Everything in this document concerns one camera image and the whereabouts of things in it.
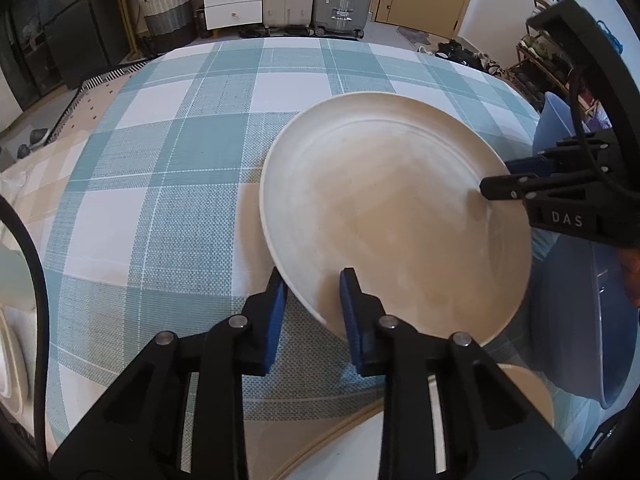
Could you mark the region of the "person's right hand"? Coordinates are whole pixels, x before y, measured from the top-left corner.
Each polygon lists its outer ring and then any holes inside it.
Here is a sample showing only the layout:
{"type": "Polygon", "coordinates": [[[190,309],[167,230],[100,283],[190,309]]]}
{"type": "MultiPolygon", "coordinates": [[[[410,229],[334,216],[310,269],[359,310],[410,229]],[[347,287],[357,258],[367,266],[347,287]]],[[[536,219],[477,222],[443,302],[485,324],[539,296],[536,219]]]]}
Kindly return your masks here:
{"type": "Polygon", "coordinates": [[[631,303],[640,308],[640,250],[620,248],[617,255],[623,270],[626,294],[631,303]]]}

